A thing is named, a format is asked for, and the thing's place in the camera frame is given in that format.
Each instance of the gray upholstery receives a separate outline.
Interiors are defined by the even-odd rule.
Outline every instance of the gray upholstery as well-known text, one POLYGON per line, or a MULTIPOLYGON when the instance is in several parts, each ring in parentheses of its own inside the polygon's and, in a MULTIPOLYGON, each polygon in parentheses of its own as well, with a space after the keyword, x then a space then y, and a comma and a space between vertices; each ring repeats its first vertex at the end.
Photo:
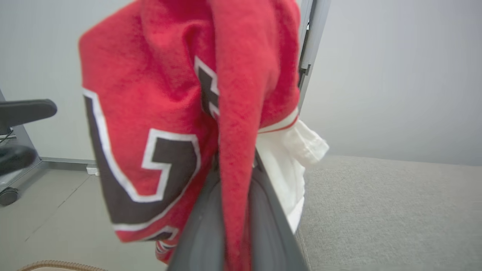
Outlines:
POLYGON ((318 270, 482 270, 482 167, 328 156, 296 233, 318 270))

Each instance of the white garment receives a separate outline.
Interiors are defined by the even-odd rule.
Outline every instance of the white garment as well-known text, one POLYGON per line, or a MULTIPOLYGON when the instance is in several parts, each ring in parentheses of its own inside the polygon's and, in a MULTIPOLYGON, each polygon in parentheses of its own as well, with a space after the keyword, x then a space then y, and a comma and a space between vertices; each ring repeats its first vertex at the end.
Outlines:
POLYGON ((329 149, 326 141, 297 118, 298 109, 260 129, 256 139, 256 149, 293 233, 305 201, 305 167, 319 162, 329 149))

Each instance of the white wall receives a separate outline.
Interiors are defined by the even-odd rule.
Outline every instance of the white wall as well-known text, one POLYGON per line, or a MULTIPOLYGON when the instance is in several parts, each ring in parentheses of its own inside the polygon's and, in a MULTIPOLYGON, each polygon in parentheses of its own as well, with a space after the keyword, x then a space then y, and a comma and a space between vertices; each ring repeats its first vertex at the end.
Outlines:
POLYGON ((40 156, 94 159, 77 41, 129 2, 0 1, 0 89, 5 99, 49 98, 58 107, 54 117, 25 125, 40 156))
POLYGON ((311 75, 331 154, 482 165, 482 1, 333 0, 311 75))

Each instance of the varsity-style red jacket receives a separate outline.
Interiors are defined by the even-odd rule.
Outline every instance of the varsity-style red jacket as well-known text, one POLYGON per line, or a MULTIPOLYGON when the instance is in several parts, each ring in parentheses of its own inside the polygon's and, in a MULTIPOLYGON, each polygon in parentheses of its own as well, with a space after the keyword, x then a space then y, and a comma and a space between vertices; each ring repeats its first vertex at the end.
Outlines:
POLYGON ((82 36, 91 137, 123 242, 158 240, 168 262, 219 149, 228 267, 246 267, 256 135, 297 106, 298 26, 294 0, 139 0, 82 36))

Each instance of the brown braided rim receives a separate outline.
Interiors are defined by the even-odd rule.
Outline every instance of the brown braided rim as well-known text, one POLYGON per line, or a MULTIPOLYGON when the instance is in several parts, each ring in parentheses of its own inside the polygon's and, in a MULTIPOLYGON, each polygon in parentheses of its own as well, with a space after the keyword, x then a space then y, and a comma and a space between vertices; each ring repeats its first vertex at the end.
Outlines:
POLYGON ((63 268, 74 271, 107 271, 93 266, 83 265, 75 262, 65 261, 38 261, 20 268, 18 271, 30 271, 41 267, 63 268))

